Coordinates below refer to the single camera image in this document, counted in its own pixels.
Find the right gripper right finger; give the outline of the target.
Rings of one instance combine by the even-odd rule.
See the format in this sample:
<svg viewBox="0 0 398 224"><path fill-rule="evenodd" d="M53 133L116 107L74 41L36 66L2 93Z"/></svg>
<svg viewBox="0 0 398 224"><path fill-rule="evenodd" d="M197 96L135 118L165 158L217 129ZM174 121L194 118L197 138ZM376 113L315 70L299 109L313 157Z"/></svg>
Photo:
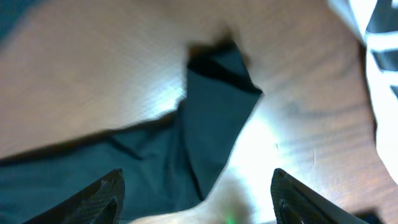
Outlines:
<svg viewBox="0 0 398 224"><path fill-rule="evenodd" d="M283 169L275 169L271 197L278 224L366 224Z"/></svg>

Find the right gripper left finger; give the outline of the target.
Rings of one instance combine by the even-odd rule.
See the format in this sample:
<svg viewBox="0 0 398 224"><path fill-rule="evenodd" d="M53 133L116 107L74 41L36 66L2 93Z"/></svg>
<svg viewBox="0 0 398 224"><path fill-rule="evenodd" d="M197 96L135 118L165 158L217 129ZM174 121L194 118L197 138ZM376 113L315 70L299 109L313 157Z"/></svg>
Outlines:
<svg viewBox="0 0 398 224"><path fill-rule="evenodd" d="M124 198L123 171L115 169L25 224L118 224Z"/></svg>

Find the black leggings with red waistband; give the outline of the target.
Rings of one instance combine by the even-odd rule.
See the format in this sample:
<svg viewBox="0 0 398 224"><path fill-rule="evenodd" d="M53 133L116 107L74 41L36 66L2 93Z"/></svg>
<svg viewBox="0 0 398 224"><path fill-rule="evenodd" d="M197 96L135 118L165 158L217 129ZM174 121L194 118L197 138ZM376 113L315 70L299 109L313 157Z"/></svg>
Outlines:
<svg viewBox="0 0 398 224"><path fill-rule="evenodd" d="M123 222L192 208L207 198L261 93L234 42L202 47L175 111L2 159L1 222L24 223L115 169L125 182Z"/></svg>

